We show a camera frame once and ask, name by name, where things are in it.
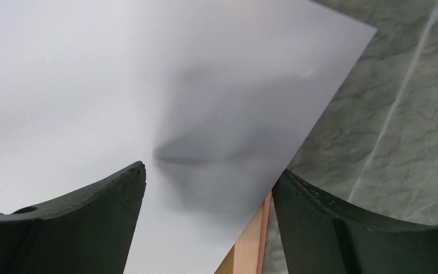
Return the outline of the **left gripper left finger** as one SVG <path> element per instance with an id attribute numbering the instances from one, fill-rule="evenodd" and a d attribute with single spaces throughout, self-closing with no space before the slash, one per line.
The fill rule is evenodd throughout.
<path id="1" fill-rule="evenodd" d="M 0 213 L 0 273 L 123 273 L 146 187 L 142 162 Z"/>

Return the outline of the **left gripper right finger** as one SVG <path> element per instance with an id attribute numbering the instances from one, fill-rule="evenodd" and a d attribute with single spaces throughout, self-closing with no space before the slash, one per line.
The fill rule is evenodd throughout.
<path id="1" fill-rule="evenodd" d="M 368 211 L 289 170 L 273 200 L 290 273 L 438 273 L 438 225 Z"/>

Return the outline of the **orange wooden picture frame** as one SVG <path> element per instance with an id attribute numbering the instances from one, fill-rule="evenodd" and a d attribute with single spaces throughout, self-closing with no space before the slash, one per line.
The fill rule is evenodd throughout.
<path id="1" fill-rule="evenodd" d="M 216 274 L 262 274 L 272 193 L 269 193 L 230 249 Z"/>

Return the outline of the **white photo sheet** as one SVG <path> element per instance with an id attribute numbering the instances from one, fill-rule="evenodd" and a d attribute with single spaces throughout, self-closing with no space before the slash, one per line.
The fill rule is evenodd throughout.
<path id="1" fill-rule="evenodd" d="M 312 1 L 0 1 L 0 212 L 141 161 L 126 273 L 213 273 L 376 28 Z"/>

